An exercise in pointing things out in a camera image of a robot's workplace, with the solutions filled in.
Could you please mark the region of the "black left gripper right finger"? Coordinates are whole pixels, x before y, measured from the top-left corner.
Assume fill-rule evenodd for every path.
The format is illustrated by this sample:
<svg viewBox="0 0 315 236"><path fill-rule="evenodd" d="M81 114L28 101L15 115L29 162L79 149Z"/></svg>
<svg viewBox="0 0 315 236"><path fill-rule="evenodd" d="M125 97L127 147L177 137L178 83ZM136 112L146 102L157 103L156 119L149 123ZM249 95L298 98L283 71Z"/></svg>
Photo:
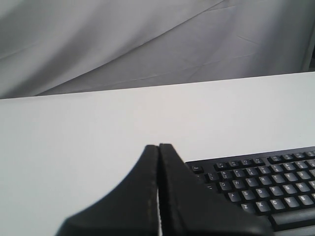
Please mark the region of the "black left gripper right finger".
<svg viewBox="0 0 315 236"><path fill-rule="evenodd" d="M164 236L271 236L268 223L210 190L171 144L159 146L158 197Z"/></svg>

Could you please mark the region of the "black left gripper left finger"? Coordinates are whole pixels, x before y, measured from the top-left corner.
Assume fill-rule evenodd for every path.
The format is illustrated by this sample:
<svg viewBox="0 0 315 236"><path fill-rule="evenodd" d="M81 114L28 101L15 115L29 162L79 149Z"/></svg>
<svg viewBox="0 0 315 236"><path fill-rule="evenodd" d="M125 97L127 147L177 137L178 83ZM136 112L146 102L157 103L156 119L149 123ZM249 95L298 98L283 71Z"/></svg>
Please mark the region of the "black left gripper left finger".
<svg viewBox="0 0 315 236"><path fill-rule="evenodd" d="M157 236L158 147L145 146L128 175L105 197L67 218L59 236Z"/></svg>

